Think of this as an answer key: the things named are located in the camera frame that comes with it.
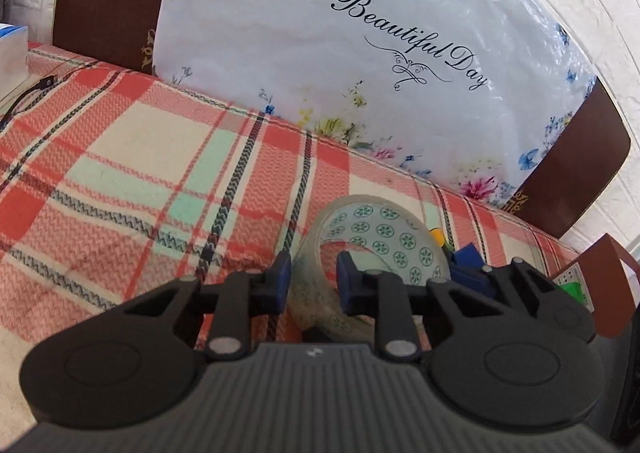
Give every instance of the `brown cardboard box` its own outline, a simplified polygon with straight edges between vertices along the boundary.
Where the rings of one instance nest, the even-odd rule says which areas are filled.
[[[640,265],[633,256],[605,234],[552,280],[556,284],[580,281],[597,334],[612,338],[622,332],[636,311],[639,276]]]

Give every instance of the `silver screw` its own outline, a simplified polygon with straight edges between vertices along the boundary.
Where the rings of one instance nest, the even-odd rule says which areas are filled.
[[[385,350],[395,357],[408,357],[414,355],[418,347],[415,346],[414,343],[411,343],[411,341],[394,339],[385,345]]]
[[[215,338],[209,342],[209,349],[216,354],[234,354],[242,347],[242,343],[236,338]]]

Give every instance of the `red flower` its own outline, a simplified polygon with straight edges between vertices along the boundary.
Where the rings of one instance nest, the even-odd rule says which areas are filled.
[[[498,185],[495,183],[495,177],[479,178],[471,182],[470,180],[460,185],[460,191],[466,197],[475,200],[484,200],[489,197]]]

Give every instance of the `white box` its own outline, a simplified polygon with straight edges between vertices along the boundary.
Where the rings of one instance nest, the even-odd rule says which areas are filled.
[[[0,101],[29,77],[26,27],[0,24]]]

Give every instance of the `white wall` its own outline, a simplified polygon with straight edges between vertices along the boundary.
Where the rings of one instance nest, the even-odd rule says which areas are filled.
[[[584,249],[607,232],[640,251],[640,0],[545,1],[593,60],[631,136],[620,173],[563,240]]]

